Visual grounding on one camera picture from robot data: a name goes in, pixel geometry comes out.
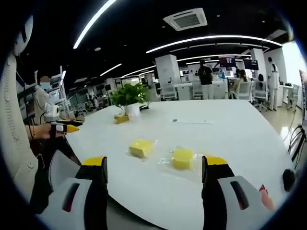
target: office chair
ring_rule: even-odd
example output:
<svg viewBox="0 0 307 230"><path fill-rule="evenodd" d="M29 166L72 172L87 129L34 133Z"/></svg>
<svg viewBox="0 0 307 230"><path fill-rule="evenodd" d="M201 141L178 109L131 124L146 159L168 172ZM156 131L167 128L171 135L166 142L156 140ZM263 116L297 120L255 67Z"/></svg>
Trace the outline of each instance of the office chair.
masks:
<svg viewBox="0 0 307 230"><path fill-rule="evenodd" d="M199 80L192 81L193 99L202 99L201 82Z"/></svg>
<svg viewBox="0 0 307 230"><path fill-rule="evenodd" d="M259 108L259 112L261 112L262 108L264 108L265 111L268 110L268 108L263 105L268 101L268 87L266 81L255 81L254 98L258 101L254 106Z"/></svg>
<svg viewBox="0 0 307 230"><path fill-rule="evenodd" d="M236 99L248 100L249 102L251 102L252 101L251 86L252 86L252 82L250 81L240 82L237 91L231 92L231 99L234 99L235 97Z"/></svg>
<svg viewBox="0 0 307 230"><path fill-rule="evenodd" d="M288 90L288 107L287 109L296 107L297 100L298 100L298 85L293 85L293 89Z"/></svg>
<svg viewBox="0 0 307 230"><path fill-rule="evenodd" d="M176 100L177 92L173 84L161 85L162 88L162 98L164 100Z"/></svg>

